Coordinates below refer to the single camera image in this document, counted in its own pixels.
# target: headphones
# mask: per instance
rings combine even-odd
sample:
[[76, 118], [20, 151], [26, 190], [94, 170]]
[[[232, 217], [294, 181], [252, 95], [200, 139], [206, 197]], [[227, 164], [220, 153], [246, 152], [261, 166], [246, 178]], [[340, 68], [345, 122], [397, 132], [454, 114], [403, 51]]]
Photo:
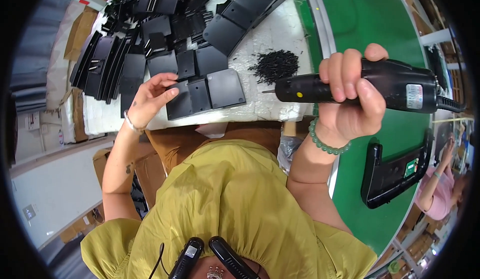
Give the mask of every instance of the headphones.
[[[152, 273], [148, 279], [152, 279], [155, 270], [162, 264], [162, 268], [168, 275], [168, 279], [187, 279], [195, 265], [202, 251], [204, 250], [204, 241], [199, 237], [190, 238], [182, 252], [177, 258], [175, 265], [171, 273], [169, 274], [163, 266], [162, 255], [165, 247], [164, 243], [160, 244], [160, 256], [153, 267]], [[233, 251], [232, 247], [220, 236], [213, 236], [208, 241], [208, 246], [212, 249], [215, 256], [220, 260], [223, 266], [236, 278], [236, 279], [260, 279], [260, 277], [243, 261], [240, 256]]]

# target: electric screwdriver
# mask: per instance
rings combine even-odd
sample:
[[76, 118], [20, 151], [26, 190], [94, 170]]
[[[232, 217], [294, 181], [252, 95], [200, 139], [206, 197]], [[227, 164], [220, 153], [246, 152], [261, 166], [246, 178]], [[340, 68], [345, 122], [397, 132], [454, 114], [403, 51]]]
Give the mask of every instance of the electric screwdriver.
[[[466, 108], [465, 104], [438, 95], [439, 83], [431, 70], [393, 59], [369, 61], [362, 58], [361, 65], [362, 78], [375, 86], [388, 109], [433, 114], [437, 109], [460, 113]], [[337, 103], [330, 85], [321, 82], [319, 74], [280, 78], [274, 90], [263, 91], [273, 92], [282, 102]], [[347, 99], [344, 103], [360, 105], [358, 98]]]

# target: plastic bag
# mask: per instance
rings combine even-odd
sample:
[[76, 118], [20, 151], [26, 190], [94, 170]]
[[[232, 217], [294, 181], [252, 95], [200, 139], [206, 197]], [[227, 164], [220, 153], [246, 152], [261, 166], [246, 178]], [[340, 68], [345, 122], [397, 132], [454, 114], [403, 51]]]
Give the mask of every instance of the plastic bag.
[[302, 144], [303, 140], [295, 136], [280, 137], [280, 146], [278, 147], [278, 163], [285, 174], [289, 174], [290, 166], [293, 160], [293, 155]]

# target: brown pants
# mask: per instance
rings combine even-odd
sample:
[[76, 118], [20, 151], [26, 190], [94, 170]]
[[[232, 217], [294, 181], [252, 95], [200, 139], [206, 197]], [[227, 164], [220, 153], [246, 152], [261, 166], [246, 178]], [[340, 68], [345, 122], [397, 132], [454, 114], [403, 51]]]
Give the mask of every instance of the brown pants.
[[231, 122], [221, 138], [207, 138], [195, 131], [197, 126], [174, 127], [145, 131], [162, 160], [165, 171], [170, 171], [201, 146], [224, 139], [244, 139], [259, 144], [277, 156], [280, 145], [279, 121]]

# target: necklace pendant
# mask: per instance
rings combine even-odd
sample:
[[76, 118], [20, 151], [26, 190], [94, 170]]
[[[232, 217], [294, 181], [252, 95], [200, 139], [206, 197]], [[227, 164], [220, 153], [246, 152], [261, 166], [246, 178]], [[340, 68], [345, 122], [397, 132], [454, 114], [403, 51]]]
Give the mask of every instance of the necklace pendant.
[[216, 267], [215, 270], [212, 270], [212, 269], [213, 268], [210, 267], [210, 270], [207, 273], [207, 279], [222, 279], [223, 270], [219, 271], [218, 267]]

